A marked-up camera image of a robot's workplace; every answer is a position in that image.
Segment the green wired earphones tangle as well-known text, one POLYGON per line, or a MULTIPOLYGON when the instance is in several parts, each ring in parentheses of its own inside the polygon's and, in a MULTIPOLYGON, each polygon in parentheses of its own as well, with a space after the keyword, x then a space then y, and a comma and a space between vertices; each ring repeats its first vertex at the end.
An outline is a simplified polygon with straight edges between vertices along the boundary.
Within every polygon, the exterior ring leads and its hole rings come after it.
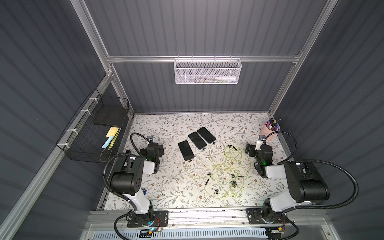
POLYGON ((246 179, 251 173, 251 159, 245 149, 233 145, 210 145, 187 161, 188 177, 209 198, 242 198, 246 179))

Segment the blue-edged black smartphone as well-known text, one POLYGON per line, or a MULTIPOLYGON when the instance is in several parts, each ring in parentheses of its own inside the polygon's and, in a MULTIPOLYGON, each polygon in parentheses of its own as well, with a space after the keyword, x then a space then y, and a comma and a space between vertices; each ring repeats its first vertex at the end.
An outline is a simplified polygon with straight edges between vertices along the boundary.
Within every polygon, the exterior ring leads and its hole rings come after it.
POLYGON ((203 150, 207 143, 203 140, 203 138, 197 133, 192 132, 188 135, 189 139, 193 142, 193 144, 197 147, 198 150, 203 150))

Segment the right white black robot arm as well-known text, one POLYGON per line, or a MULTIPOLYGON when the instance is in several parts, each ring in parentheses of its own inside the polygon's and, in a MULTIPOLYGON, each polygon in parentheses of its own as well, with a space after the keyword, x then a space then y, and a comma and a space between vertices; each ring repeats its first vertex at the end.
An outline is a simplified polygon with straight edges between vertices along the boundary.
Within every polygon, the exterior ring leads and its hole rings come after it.
POLYGON ((287 190, 267 198, 261 210, 264 218, 329 199, 329 188, 314 164, 284 162, 273 165, 273 148, 266 144, 247 144, 245 153, 255 158, 254 166, 259 176, 285 179, 288 184, 287 190))

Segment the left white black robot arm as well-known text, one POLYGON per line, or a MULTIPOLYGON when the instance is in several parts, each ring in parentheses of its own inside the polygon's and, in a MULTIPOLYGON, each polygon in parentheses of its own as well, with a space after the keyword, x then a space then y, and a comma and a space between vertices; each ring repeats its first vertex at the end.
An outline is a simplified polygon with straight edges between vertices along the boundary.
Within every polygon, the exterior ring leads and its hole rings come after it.
POLYGON ((150 215, 153 211, 151 201, 142 190, 143 175, 156 174, 160 168, 160 157, 165 154, 164 147, 158 143, 149 143, 140 150, 140 156, 131 153, 119 153, 111 157, 103 170, 103 182, 107 190, 127 201, 136 215, 150 215), (113 170, 107 177, 107 168, 116 159, 122 159, 120 170, 113 170))

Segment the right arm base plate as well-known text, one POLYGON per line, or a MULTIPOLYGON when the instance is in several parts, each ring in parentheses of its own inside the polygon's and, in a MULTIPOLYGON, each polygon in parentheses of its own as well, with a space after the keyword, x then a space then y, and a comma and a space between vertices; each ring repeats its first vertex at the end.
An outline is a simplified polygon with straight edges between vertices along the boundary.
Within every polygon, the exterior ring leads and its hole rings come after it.
POLYGON ((246 209, 249 224, 285 224, 285 217, 281 213, 273 212, 263 208, 248 208, 246 209))

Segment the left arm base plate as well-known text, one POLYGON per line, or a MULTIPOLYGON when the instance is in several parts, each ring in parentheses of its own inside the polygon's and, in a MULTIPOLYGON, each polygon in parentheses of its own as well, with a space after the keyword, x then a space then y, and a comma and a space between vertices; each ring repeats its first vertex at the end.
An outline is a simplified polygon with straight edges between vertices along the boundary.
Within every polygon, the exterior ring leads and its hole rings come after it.
POLYGON ((167 227, 169 220, 168 211, 152 211, 144 215, 132 214, 126 217, 128 228, 141 227, 167 227))

